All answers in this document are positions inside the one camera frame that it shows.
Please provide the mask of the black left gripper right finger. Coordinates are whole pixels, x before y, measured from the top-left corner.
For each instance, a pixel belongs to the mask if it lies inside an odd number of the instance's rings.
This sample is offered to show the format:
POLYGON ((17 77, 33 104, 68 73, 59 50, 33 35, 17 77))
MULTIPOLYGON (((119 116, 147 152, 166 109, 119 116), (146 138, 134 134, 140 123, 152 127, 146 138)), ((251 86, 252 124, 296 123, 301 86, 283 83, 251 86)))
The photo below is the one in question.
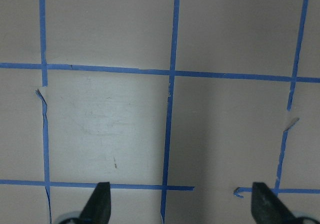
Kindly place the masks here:
POLYGON ((253 182, 251 214, 256 224, 289 224, 296 217, 263 182, 253 182))

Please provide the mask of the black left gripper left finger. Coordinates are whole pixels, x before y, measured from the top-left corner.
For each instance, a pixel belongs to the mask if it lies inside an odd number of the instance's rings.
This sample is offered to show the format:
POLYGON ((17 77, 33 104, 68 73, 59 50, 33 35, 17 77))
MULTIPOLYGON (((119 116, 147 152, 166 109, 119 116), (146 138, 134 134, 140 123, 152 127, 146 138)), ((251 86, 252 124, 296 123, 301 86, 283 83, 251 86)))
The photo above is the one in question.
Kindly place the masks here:
POLYGON ((109 182, 98 183, 82 210, 80 224, 108 224, 111 218, 111 187, 109 182))

